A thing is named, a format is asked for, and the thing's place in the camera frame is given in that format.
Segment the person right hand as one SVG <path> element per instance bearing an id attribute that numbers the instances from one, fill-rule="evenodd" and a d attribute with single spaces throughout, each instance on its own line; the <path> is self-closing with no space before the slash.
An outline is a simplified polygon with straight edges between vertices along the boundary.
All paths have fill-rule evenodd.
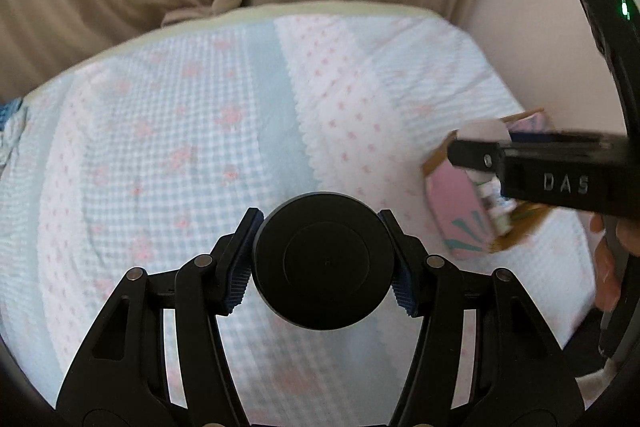
<path id="1" fill-rule="evenodd" d="M 623 219 L 617 223 L 616 236 L 628 253 L 640 254 L 639 222 Z M 600 239 L 593 255 L 596 266 L 596 307 L 603 312 L 612 311 L 620 299 L 620 280 L 615 275 L 615 261 L 608 240 Z"/>

